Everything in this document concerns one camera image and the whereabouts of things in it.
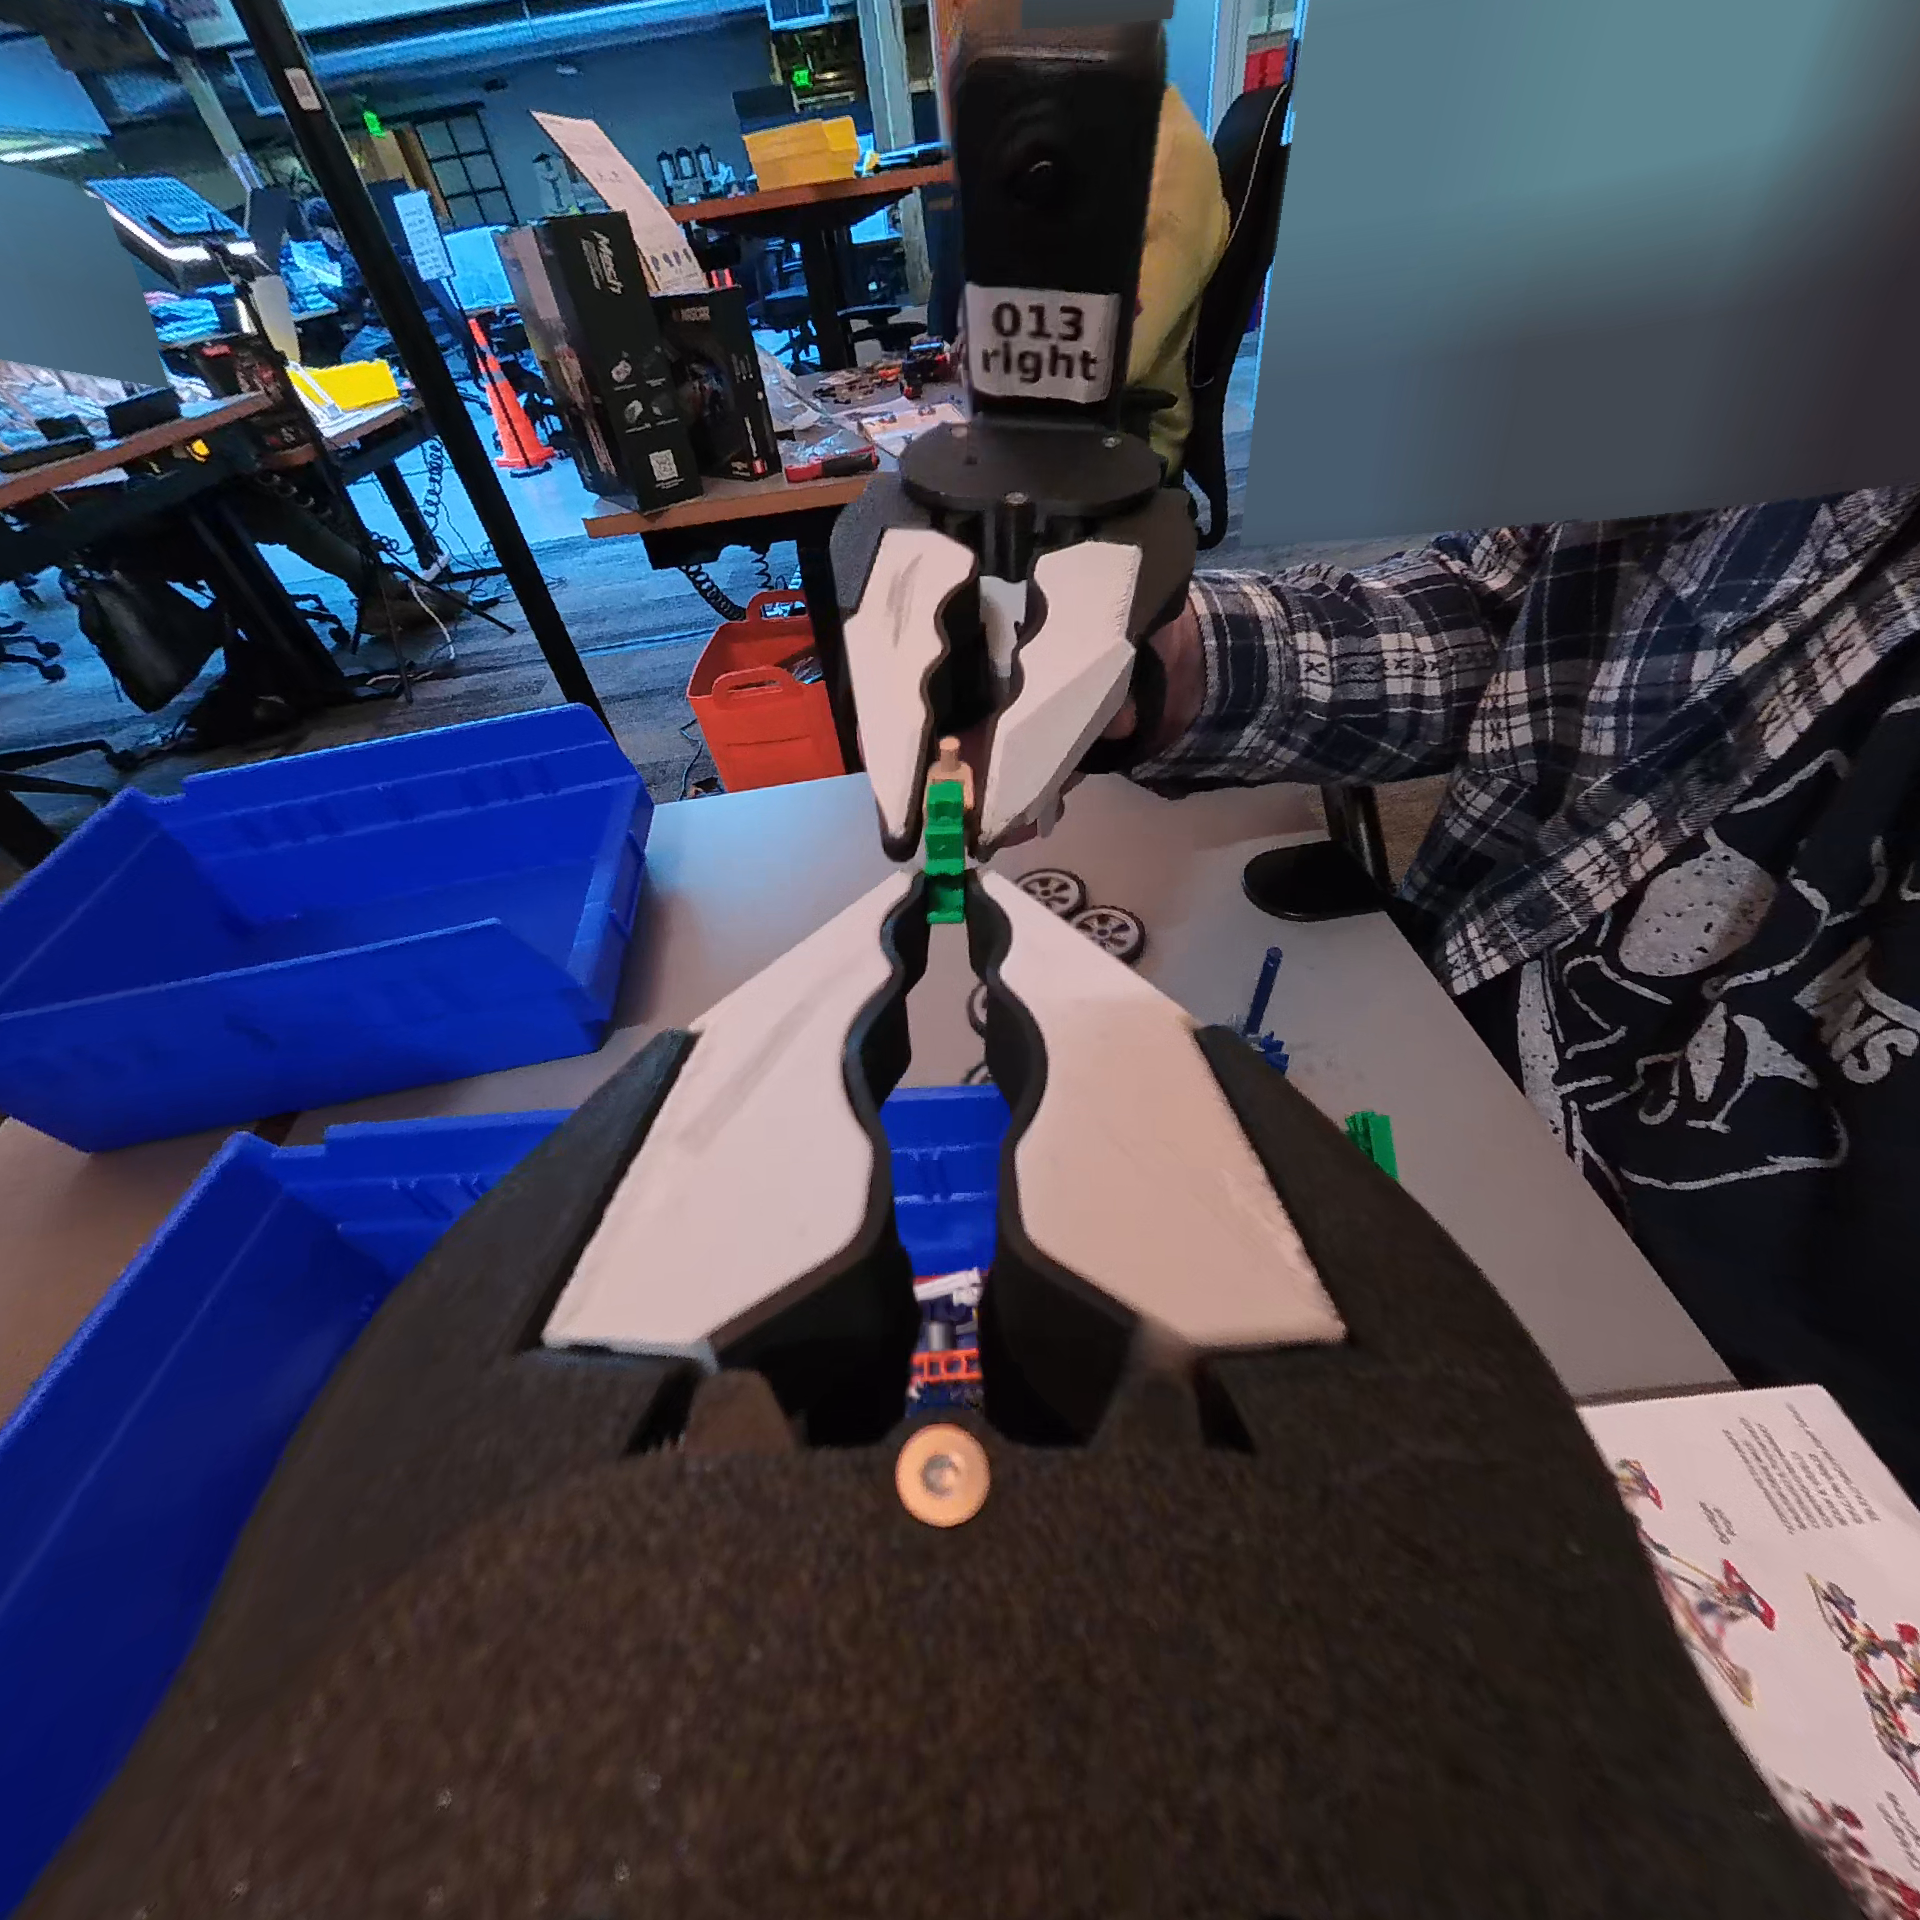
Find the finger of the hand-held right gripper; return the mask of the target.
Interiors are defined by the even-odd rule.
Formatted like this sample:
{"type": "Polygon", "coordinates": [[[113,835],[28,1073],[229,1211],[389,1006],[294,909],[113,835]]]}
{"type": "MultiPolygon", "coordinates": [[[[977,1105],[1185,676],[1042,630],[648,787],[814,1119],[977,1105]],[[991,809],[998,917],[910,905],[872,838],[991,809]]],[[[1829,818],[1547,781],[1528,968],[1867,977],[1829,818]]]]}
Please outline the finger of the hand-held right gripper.
{"type": "Polygon", "coordinates": [[[971,740],[979,857],[1056,817],[1069,776],[1116,716],[1137,668],[1142,562],[1131,541],[1085,541],[1034,565],[996,709],[971,740]]]}
{"type": "Polygon", "coordinates": [[[953,657],[949,611],[979,587],[979,556],[944,533],[889,526],[838,580],[857,740],[889,861],[922,845],[939,733],[934,680],[953,657]]]}

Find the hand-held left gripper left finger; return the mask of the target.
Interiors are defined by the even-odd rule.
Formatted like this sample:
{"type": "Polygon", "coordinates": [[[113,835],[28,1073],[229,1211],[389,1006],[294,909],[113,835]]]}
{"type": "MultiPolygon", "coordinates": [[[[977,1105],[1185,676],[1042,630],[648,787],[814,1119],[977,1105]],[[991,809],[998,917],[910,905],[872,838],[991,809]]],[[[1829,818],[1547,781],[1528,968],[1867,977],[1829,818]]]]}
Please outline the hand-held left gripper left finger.
{"type": "Polygon", "coordinates": [[[883,934],[913,880],[889,876],[696,1018],[546,1348],[720,1359],[853,1246],[876,1150],[849,1045],[894,978],[883,934]]]}

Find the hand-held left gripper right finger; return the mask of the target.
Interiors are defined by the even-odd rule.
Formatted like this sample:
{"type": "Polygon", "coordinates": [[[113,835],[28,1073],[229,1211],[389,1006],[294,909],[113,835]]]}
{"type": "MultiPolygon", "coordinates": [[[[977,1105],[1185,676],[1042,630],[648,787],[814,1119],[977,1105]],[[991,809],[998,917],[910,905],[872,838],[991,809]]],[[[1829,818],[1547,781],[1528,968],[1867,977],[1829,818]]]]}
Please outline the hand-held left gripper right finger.
{"type": "Polygon", "coordinates": [[[1194,1351],[1343,1342],[1346,1327],[1189,1013],[996,874],[998,983],[1039,1032],[1015,1150],[1034,1251],[1194,1351]]]}

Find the pile of colourful toy pieces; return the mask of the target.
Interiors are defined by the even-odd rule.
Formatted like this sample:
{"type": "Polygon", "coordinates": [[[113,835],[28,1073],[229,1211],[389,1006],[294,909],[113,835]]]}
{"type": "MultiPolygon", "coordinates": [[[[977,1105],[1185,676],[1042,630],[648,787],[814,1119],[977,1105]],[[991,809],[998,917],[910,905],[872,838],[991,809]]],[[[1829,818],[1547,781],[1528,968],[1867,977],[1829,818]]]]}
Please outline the pile of colourful toy pieces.
{"type": "Polygon", "coordinates": [[[906,1415],[982,1411],[987,1405],[979,1311],[987,1291],[980,1267],[919,1277],[921,1327],[906,1389],[906,1415]]]}

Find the blue bin with white label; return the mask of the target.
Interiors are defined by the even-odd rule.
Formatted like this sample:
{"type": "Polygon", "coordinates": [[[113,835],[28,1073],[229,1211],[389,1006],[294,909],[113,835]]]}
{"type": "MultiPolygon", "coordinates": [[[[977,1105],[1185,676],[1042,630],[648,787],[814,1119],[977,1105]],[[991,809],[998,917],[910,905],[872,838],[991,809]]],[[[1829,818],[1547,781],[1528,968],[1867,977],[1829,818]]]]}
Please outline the blue bin with white label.
{"type": "Polygon", "coordinates": [[[5,1917],[169,1693],[373,1313],[560,1113],[231,1138],[5,1427],[5,1917]]]}

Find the person's right forearm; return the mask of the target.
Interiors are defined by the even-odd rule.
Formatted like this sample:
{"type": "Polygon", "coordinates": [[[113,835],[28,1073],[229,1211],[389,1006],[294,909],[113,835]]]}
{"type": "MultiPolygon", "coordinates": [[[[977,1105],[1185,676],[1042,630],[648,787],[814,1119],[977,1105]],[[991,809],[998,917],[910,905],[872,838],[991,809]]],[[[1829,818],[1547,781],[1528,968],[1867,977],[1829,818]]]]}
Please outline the person's right forearm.
{"type": "Polygon", "coordinates": [[[1452,776],[1552,812],[1628,627],[1636,550],[1586,524],[1445,535],[1360,568],[1205,570],[1155,637],[1131,778],[1189,794],[1452,776]]]}

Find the orange bag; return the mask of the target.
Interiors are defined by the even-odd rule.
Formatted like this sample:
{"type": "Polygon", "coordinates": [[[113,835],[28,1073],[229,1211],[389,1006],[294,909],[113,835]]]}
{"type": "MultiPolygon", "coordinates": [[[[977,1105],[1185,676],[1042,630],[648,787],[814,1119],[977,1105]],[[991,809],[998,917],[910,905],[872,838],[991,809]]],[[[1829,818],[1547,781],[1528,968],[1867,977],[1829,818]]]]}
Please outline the orange bag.
{"type": "Polygon", "coordinates": [[[849,768],[805,596],[758,590],[708,639],[686,699],[726,794],[849,768]]]}
{"type": "Polygon", "coordinates": [[[492,464],[515,478],[549,473],[560,461],[542,437],[554,414],[526,326],[508,316],[468,314],[476,373],[492,418],[492,464]]]}

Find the wooden desk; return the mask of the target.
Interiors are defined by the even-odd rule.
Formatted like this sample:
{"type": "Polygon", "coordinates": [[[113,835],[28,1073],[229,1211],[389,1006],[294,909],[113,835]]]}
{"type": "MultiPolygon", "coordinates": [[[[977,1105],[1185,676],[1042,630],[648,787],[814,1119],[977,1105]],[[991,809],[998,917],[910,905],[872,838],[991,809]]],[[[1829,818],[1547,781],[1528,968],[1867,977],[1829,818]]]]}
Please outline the wooden desk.
{"type": "Polygon", "coordinates": [[[858,474],[801,482],[780,474],[753,482],[713,480],[700,496],[659,511],[637,511],[598,499],[598,512],[584,518],[582,531],[591,541],[637,538],[648,561],[664,568],[708,565],[728,547],[793,542],[842,757],[857,764],[858,740],[832,541],[842,515],[866,492],[889,486],[899,473],[901,461],[885,452],[876,468],[858,474]]]}

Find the black cardboard boxes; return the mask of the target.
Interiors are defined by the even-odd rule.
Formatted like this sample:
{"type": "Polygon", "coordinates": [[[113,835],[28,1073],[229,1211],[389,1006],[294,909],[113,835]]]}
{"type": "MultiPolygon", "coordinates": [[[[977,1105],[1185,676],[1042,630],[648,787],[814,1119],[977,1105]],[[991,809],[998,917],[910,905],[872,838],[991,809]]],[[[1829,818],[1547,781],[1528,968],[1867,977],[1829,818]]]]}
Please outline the black cardboard boxes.
{"type": "Polygon", "coordinates": [[[659,512],[780,474],[741,292],[696,275],[659,295],[625,211],[507,229],[494,252],[589,492],[659,512]]]}

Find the blue plastic bin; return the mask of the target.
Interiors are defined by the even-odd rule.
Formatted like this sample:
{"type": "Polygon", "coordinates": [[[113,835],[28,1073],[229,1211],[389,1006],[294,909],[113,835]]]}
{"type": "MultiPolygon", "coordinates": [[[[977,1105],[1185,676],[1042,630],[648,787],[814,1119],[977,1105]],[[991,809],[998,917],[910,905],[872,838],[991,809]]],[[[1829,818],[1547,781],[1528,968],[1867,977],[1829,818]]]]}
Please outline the blue plastic bin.
{"type": "Polygon", "coordinates": [[[652,820],[580,704],[123,793],[5,892],[5,1116],[104,1152],[594,1052],[652,820]]]}

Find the person's dark printed shirt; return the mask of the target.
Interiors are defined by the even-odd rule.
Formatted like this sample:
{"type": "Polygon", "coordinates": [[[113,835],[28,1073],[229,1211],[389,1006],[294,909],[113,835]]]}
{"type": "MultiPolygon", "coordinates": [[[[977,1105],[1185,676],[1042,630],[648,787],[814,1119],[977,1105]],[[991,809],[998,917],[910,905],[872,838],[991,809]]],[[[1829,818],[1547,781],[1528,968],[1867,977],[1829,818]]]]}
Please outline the person's dark printed shirt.
{"type": "Polygon", "coordinates": [[[1419,858],[1435,957],[1738,1381],[1824,1386],[1915,1496],[1916,489],[1537,562],[1419,858]]]}

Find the toy instruction sheet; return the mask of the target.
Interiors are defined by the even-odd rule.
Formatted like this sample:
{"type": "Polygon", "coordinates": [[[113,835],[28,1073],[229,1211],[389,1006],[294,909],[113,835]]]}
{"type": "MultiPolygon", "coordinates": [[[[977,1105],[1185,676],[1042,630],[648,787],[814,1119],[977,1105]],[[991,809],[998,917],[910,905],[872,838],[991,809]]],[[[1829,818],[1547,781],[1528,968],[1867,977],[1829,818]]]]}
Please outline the toy instruction sheet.
{"type": "Polygon", "coordinates": [[[1862,1917],[1919,1914],[1919,1516],[1815,1384],[1586,1405],[1668,1616],[1862,1917]]]}

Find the black metal post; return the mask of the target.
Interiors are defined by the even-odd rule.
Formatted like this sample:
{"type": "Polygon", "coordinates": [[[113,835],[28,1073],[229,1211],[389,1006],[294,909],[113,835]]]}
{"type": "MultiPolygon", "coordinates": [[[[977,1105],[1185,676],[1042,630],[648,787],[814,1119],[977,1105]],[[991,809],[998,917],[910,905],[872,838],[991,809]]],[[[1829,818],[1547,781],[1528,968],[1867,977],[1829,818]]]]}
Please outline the black metal post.
{"type": "Polygon", "coordinates": [[[554,685],[564,703],[589,709],[596,720],[606,720],[589,668],[480,442],[458,381],[435,338],[420,292],[383,225],[300,32],[281,3],[237,3],[232,8],[253,55],[266,70],[306,170],[341,223],[348,252],[363,272],[383,325],[394,336],[424,412],[492,544],[492,554],[554,685]]]}

